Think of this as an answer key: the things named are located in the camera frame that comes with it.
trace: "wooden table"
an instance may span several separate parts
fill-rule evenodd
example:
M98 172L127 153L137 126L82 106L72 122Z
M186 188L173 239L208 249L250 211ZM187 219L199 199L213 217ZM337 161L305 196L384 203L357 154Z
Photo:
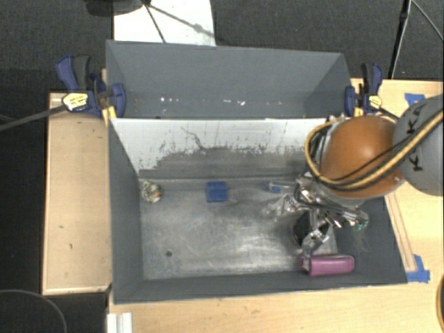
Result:
M379 95L386 109L401 114L407 92L433 96L443 92L443 84L385 80ZM51 95L51 105L59 104L59 98ZM43 294L105 291L112 274L103 121L67 112L51 117L47 154ZM137 305L111 302L110 311L131 312L134 333L439 332L443 198L404 184L388 205L404 263L411 265L411 251L419 254L431 272L428 284Z

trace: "white object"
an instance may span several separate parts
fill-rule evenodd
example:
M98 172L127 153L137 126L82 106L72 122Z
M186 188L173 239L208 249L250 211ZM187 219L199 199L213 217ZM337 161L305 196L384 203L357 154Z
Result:
M125 314L108 314L107 333L133 333L133 315L128 312Z
M115 3L114 10L119 9ZM210 0L152 0L148 8L114 16L119 41L215 46Z

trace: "yellow cable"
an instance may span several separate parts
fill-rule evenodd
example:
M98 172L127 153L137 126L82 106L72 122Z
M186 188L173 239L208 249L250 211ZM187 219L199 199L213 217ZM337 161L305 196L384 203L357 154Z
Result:
M374 172L373 174L370 174L369 176L356 181L352 184L349 185L344 185L342 186L342 189L347 189L347 190L353 190L356 188L360 188L363 186L366 186L367 184L369 184L370 182L374 181L375 179L377 179L378 177L380 177L382 174L386 173L387 171L391 170L396 163L402 159L408 152L410 152L412 149L414 149L419 142L423 139L423 137L436 125L438 125L438 123L442 122L443 120L443 112L441 111L440 113L438 113L430 122L428 122L428 124L417 134L415 135L402 149L401 151L396 154L395 156L393 156L384 166L382 166L380 169L378 169L376 172ZM345 183L344 181L337 181L337 180L331 180L329 178L326 178L325 176L322 176L321 173L318 171L318 169L316 168L316 166L313 163L313 160L310 157L309 154L309 145L310 145L310 141L312 139L312 137L319 132L320 130L331 126L333 123L337 122L336 121L330 121L327 123L324 123L323 125L320 125L318 127L316 127L315 129L313 129L307 139L305 140L305 146L304 146L304 152L305 152L305 159L307 161L307 165L310 168L310 171L322 182L324 182L325 184L329 184L329 185L338 185L341 186L343 183Z

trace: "gray bin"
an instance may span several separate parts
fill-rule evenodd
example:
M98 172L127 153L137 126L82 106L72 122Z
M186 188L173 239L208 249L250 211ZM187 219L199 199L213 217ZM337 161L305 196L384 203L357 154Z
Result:
M294 180L307 133L342 111L342 55L108 42L107 73L128 95L109 127L117 304L406 282L382 199L366 203L363 232L333 234L355 271L309 277L296 270L294 219L276 210L282 195L262 187ZM141 199L145 179L160 202ZM205 200L213 180L226 202Z

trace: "blue tape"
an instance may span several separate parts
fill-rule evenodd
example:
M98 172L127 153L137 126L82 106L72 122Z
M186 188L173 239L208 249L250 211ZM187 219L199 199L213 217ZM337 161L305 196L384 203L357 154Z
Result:
M405 94L405 101L409 104L409 106L412 106L413 104L417 103L418 101L424 100L425 96L423 94Z
M416 262L416 271L406 273L409 282L424 282L427 284L430 281L430 270L425 270L422 259L419 255L413 254Z

